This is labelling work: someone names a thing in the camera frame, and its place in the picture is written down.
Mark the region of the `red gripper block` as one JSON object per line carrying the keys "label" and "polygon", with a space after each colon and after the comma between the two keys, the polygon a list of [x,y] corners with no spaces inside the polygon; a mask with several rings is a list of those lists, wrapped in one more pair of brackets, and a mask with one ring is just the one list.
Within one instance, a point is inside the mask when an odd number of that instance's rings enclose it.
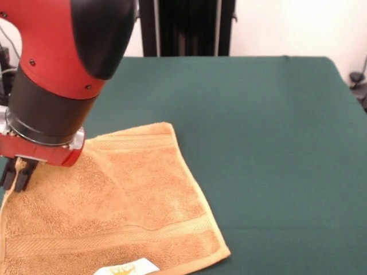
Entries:
{"label": "red gripper block", "polygon": [[[8,158],[20,157],[48,163],[52,166],[73,166],[84,147],[85,130],[81,127],[72,141],[61,146],[45,146],[28,141],[7,130],[1,131],[1,155]],[[15,176],[14,191],[25,191],[38,162],[20,162],[8,159],[1,177],[1,187],[9,190]]]}

